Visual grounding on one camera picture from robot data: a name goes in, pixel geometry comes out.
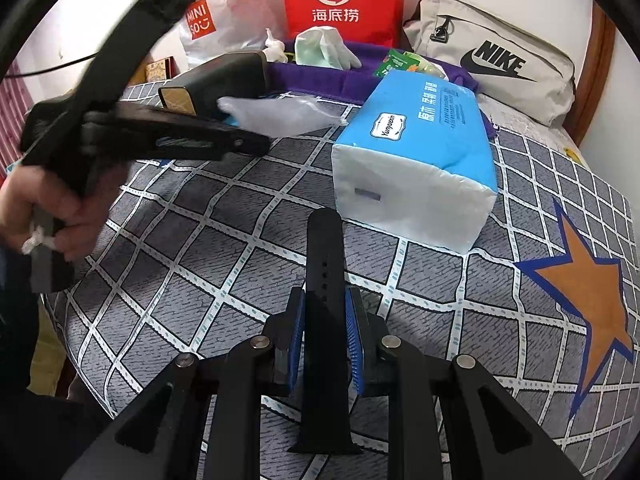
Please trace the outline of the person left hand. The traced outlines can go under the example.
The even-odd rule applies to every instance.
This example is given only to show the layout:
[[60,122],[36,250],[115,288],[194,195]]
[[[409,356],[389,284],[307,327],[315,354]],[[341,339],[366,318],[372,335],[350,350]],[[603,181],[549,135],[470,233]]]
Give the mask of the person left hand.
[[39,207],[64,222],[54,246],[67,261],[90,255],[129,169],[125,164],[105,171],[93,193],[79,198],[49,171],[17,166],[1,187],[1,243],[18,252],[32,234],[32,214]]

